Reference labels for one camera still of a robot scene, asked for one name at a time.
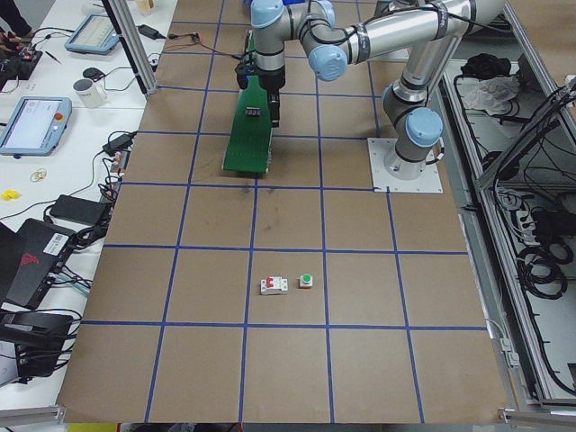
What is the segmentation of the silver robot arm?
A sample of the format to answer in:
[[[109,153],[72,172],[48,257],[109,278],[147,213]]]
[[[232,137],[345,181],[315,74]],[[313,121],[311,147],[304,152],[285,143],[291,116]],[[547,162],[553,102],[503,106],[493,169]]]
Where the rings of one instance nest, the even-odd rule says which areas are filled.
[[[397,133],[384,167],[400,180],[414,180],[443,131],[440,115],[426,106],[430,91],[462,37],[487,26],[503,8],[501,1],[380,1],[373,17],[339,28],[329,1],[254,1],[250,25],[255,52],[247,72],[258,77],[271,125],[277,127],[287,41],[301,44],[316,78],[325,82],[342,77],[352,64],[408,49],[400,78],[383,94],[383,109]]]

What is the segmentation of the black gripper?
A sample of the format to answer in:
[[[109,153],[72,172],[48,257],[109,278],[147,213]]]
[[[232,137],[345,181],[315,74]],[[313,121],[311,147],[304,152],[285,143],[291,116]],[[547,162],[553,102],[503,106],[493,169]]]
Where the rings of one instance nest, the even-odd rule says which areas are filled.
[[[266,91],[266,100],[272,126],[280,125],[280,90],[285,86],[285,67],[258,70],[258,82]]]

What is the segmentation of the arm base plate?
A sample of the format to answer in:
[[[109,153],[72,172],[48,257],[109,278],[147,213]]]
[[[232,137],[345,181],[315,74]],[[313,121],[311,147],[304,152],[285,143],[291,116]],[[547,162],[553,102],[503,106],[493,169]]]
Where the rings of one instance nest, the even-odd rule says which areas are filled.
[[[412,163],[396,154],[396,139],[367,140],[373,190],[379,193],[441,194],[443,186],[435,150],[424,161]]]

